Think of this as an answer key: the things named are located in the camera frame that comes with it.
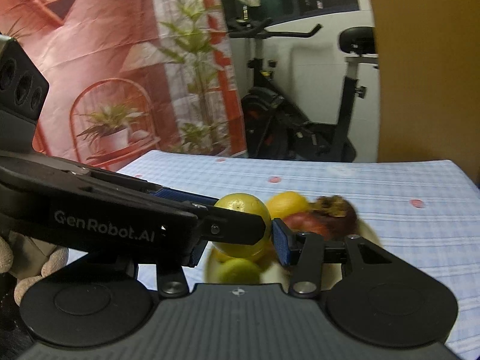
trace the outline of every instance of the printed backdrop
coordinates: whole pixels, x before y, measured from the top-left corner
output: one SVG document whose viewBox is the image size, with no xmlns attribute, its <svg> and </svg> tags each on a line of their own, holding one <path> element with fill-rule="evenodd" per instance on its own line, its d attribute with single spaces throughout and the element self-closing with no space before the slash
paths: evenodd
<svg viewBox="0 0 480 360">
<path fill-rule="evenodd" d="M 0 32 L 50 83 L 38 151 L 116 171 L 246 149 L 220 0 L 0 0 Z"/>
</svg>

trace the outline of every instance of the black circular disc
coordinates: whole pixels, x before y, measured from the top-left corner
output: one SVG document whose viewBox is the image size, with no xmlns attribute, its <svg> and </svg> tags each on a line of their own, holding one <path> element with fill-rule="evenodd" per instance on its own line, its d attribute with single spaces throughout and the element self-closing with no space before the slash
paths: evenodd
<svg viewBox="0 0 480 360">
<path fill-rule="evenodd" d="M 33 335 L 63 347 L 92 347 L 137 329 L 152 308 L 149 291 L 118 273 L 96 283 L 46 278 L 22 299 L 20 314 Z"/>
<path fill-rule="evenodd" d="M 339 281 L 327 296 L 332 320 L 352 336 L 377 346 L 407 348 L 444 342 L 458 312 L 453 294 L 420 271 L 389 274 L 388 266 L 377 265 L 378 274 L 354 271 Z"/>
</svg>

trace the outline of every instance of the plate of fruit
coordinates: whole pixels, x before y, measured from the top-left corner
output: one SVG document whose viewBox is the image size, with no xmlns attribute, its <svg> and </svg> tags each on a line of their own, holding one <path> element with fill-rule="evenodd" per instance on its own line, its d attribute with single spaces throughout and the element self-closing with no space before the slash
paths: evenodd
<svg viewBox="0 0 480 360">
<path fill-rule="evenodd" d="M 290 270 L 280 265 L 270 240 L 273 218 L 282 219 L 294 232 L 318 233 L 325 240 L 342 240 L 346 235 L 358 234 L 382 246 L 373 229 L 358 217 L 353 205 L 338 195 L 321 196 L 309 202 L 299 193 L 287 191 L 264 204 L 255 196 L 233 193 L 221 198 L 215 206 L 260 215 L 266 232 L 255 245 L 214 242 L 203 272 L 206 283 L 280 283 L 288 291 Z M 323 264 L 322 290 L 329 290 L 341 279 L 340 264 Z"/>
</svg>

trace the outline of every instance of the gray ribbed panel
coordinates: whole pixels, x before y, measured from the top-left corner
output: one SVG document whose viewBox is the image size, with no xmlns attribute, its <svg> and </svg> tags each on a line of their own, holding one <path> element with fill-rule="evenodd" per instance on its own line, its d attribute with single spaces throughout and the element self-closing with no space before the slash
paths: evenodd
<svg viewBox="0 0 480 360">
<path fill-rule="evenodd" d="M 279 285 L 198 285 L 189 297 L 165 300 L 138 332 L 100 349 L 68 352 L 36 344 L 22 360 L 441 360 L 441 344 L 381 349 L 336 330 L 311 300 Z"/>
</svg>

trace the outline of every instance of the metal bolt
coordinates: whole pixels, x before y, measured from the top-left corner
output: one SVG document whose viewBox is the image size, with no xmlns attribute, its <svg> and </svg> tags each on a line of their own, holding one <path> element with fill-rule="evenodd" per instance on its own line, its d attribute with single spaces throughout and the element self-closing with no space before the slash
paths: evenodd
<svg viewBox="0 0 480 360">
<path fill-rule="evenodd" d="M 220 227 L 218 225 L 213 224 L 212 227 L 210 228 L 210 231 L 212 234 L 218 234 L 220 232 Z"/>
<path fill-rule="evenodd" d="M 184 290 L 183 283 L 179 281 L 169 281 L 162 286 L 162 291 L 166 294 L 179 294 Z"/>
<path fill-rule="evenodd" d="M 293 290 L 299 294 L 311 294 L 317 286 L 311 281 L 299 281 L 293 285 Z"/>
</svg>

